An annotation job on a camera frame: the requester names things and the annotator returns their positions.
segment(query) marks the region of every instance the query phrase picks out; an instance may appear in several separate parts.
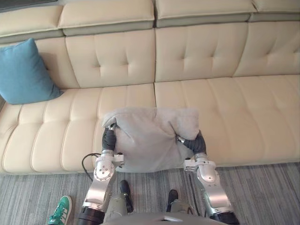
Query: leather surface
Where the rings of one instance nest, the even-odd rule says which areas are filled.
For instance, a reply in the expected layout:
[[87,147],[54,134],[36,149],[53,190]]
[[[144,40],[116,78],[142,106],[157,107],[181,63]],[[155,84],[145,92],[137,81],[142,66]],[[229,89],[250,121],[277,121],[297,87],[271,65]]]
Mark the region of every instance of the leather surface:
[[247,23],[156,29],[156,82],[232,76],[247,32]]
[[299,161],[300,75],[155,83],[157,107],[196,108],[218,166]]
[[47,38],[36,44],[50,77],[61,89],[154,82],[153,29]]
[[157,27],[243,22],[256,12],[250,0],[156,0]]
[[299,0],[252,0],[258,12],[300,12]]
[[19,41],[24,41],[29,38],[37,39],[44,39],[44,38],[57,38],[64,36],[62,30],[49,30],[49,31],[41,31],[41,32],[34,32],[28,34],[17,34],[12,36],[0,37],[0,44],[6,43],[14,43]]
[[4,104],[5,104],[5,100],[0,95],[0,112],[1,112],[1,109],[3,108]]
[[31,7],[0,13],[0,37],[57,30],[62,8]]
[[66,37],[81,88],[154,82],[154,30]]
[[[155,107],[153,84],[69,89],[46,102],[6,103],[0,112],[0,172],[82,171],[82,158],[102,150],[103,116],[125,106]],[[85,165],[92,168],[91,158]]]
[[300,22],[160,28],[156,51],[156,82],[299,74]]
[[257,21],[299,21],[300,13],[253,13],[249,22]]
[[300,73],[300,22],[248,24],[247,42],[234,76]]
[[123,22],[117,24],[105,24],[88,27],[73,27],[63,29],[66,36],[85,35],[85,34],[100,34],[112,33],[128,30],[147,30],[153,27],[153,21],[140,21],[140,22]]
[[[98,26],[98,31],[105,32],[105,29],[101,30],[99,25],[111,25],[113,30],[113,24],[129,23],[123,27],[119,27],[122,30],[136,30],[135,23],[154,21],[154,9],[151,0],[110,0],[110,1],[79,1],[71,2],[64,6],[60,17],[59,27],[64,28],[66,34],[68,34],[68,28],[79,28]],[[148,23],[146,29],[152,28],[153,23]],[[72,30],[72,34],[77,34],[76,30]]]

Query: teal throw pillow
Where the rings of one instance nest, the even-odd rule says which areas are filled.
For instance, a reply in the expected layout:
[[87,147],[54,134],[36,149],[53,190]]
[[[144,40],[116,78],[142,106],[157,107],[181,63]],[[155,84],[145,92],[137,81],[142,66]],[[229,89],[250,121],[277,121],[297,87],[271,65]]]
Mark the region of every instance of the teal throw pillow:
[[51,80],[31,38],[0,48],[0,95],[10,104],[57,98],[62,91]]

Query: striped rug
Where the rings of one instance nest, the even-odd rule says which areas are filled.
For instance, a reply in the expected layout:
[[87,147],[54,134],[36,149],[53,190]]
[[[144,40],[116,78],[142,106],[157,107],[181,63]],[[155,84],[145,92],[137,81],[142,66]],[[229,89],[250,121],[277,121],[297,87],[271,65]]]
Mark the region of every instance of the striped rug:
[[[300,224],[300,163],[218,168],[221,182],[241,225]],[[182,169],[155,173],[119,173],[113,192],[126,179],[133,195],[135,213],[160,212],[166,208],[168,192],[195,207],[191,185],[195,176]],[[0,224],[44,225],[57,201],[70,195],[73,209],[68,224],[77,224],[77,214],[90,186],[83,173],[63,175],[0,175]],[[200,213],[204,214],[200,190],[195,190]]]

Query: gray towel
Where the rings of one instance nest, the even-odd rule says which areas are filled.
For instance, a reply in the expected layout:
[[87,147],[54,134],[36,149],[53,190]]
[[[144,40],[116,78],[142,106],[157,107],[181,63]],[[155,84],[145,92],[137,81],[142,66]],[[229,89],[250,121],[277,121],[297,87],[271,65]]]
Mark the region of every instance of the gray towel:
[[125,166],[120,172],[148,173],[182,168],[191,150],[176,142],[176,134],[193,140],[199,132],[194,109],[121,108],[105,115],[102,126],[117,123],[116,152]]

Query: sofa cushion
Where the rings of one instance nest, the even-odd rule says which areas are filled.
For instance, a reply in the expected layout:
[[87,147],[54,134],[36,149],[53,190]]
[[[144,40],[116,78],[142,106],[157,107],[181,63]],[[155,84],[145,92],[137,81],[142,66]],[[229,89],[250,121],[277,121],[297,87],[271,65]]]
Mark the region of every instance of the sofa cushion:
[[[103,116],[125,106],[155,107],[153,84],[68,89],[59,98],[0,112],[0,172],[83,171],[82,158],[101,152]],[[92,169],[92,159],[85,161]]]
[[247,33],[246,23],[156,29],[156,82],[232,76]]
[[253,4],[258,12],[251,15],[251,22],[300,20],[299,0],[253,0]]
[[248,20],[251,0],[156,0],[157,27]]
[[64,6],[59,27],[71,36],[151,29],[153,21],[151,0],[79,1]]
[[154,30],[66,37],[66,47],[81,88],[154,82]]
[[300,22],[159,28],[156,51],[156,82],[299,74]]
[[0,43],[63,36],[58,29],[62,8],[31,7],[0,13]]
[[41,102],[59,97],[31,38],[0,48],[0,94],[10,104]]
[[61,89],[154,82],[154,29],[47,38],[36,44]]
[[295,162],[300,157],[300,75],[155,83],[157,107],[199,110],[218,166]]
[[233,76],[300,73],[300,22],[252,22]]

